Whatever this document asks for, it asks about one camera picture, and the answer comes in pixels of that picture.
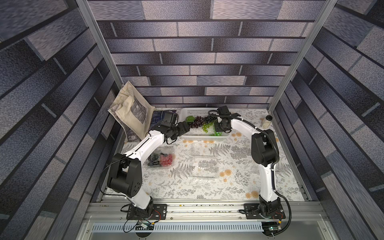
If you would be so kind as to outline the bright green grape bunch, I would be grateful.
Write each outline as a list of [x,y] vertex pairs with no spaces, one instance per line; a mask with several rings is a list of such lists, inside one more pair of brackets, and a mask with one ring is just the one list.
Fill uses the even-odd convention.
[[222,136],[222,132],[213,132],[212,134],[211,134],[211,136]]

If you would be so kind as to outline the clear plastic clamshell container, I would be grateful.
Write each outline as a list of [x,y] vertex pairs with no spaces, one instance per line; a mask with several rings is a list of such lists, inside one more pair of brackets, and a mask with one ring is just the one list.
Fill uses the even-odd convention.
[[150,169],[168,168],[174,164],[176,155],[174,148],[157,148],[144,163],[144,166]]

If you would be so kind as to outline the red grape bunch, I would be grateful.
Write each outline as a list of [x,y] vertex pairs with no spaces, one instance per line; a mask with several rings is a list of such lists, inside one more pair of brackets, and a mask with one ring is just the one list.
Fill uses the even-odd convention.
[[170,167],[174,162],[174,154],[161,154],[159,162],[161,167]]

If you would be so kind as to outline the dark blue grape bunch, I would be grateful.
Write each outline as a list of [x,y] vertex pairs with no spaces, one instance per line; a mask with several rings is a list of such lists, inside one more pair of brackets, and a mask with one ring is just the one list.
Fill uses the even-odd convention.
[[160,156],[158,154],[151,154],[147,159],[147,166],[148,167],[160,167]]

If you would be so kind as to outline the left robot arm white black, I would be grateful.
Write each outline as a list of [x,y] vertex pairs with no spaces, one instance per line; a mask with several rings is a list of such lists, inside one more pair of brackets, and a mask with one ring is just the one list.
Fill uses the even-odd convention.
[[175,141],[190,131],[186,121],[177,122],[178,114],[166,111],[145,138],[124,154],[115,154],[109,166],[107,187],[122,194],[139,218],[147,219],[154,212],[153,198],[142,189],[142,166],[148,157],[167,140]]

